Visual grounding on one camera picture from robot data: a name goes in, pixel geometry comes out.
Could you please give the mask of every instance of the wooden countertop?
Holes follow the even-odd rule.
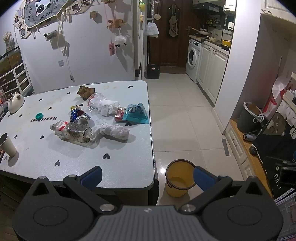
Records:
[[[249,152],[249,148],[250,148],[250,146],[252,146],[252,143],[243,140],[243,138],[242,138],[243,133],[239,131],[239,129],[237,128],[237,123],[234,120],[230,120],[229,122],[230,122],[232,128],[234,129],[237,137],[239,138],[239,141],[242,144],[244,151],[246,152],[246,154],[248,156],[250,164],[255,172],[255,175],[260,179],[263,186],[266,188],[266,190],[272,196],[272,192],[271,192],[271,189],[268,185],[268,181],[265,176],[265,171],[263,170],[263,167],[261,165],[261,161],[259,160],[258,157],[252,156]]]

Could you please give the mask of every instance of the fish tank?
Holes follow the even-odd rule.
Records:
[[[16,47],[0,57],[0,77],[23,62],[20,48]]]

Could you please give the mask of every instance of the pink tag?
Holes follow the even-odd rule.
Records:
[[[115,45],[114,45],[114,43],[109,44],[109,51],[110,51],[110,56],[115,54]]]

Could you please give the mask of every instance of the white cup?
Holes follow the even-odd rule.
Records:
[[[14,157],[17,153],[15,146],[13,145],[11,139],[8,134],[5,133],[0,137],[0,149],[6,152],[10,157]]]

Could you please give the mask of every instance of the yellow bucket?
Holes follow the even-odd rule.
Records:
[[[195,185],[193,171],[195,165],[187,160],[171,162],[165,172],[165,190],[172,197],[181,197]]]

